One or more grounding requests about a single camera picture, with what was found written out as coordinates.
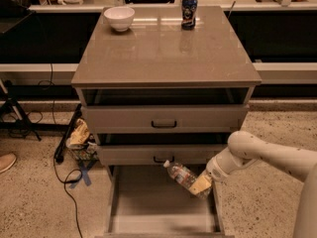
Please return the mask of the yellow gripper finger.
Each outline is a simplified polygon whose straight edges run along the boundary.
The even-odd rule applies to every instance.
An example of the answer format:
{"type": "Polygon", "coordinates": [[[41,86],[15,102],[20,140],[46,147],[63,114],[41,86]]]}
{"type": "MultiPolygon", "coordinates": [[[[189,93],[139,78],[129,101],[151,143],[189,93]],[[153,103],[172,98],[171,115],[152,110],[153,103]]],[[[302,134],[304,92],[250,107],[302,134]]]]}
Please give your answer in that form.
{"type": "Polygon", "coordinates": [[[208,195],[212,187],[212,179],[209,175],[201,174],[189,188],[194,195],[208,195]]]}

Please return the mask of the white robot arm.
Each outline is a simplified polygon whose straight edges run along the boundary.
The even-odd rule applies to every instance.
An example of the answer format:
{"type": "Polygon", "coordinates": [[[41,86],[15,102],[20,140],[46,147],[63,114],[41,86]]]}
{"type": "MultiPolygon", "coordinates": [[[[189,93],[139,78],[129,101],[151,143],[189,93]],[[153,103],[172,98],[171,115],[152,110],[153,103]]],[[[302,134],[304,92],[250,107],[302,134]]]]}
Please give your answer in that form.
{"type": "Polygon", "coordinates": [[[198,195],[212,181],[222,181],[232,172],[261,160],[304,182],[298,204],[293,238],[317,238],[317,153],[273,144],[255,135],[237,131],[229,136],[227,147],[214,156],[189,191],[198,195]]]}

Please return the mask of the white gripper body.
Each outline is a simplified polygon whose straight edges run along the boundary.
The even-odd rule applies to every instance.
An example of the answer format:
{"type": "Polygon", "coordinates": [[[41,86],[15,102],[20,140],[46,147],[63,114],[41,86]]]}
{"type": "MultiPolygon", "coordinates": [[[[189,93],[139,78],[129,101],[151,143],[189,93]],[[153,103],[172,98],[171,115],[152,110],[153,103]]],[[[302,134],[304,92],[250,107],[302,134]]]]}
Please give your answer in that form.
{"type": "Polygon", "coordinates": [[[237,157],[225,148],[207,163],[206,173],[214,181],[223,181],[231,173],[248,168],[254,162],[254,159],[237,157]]]}

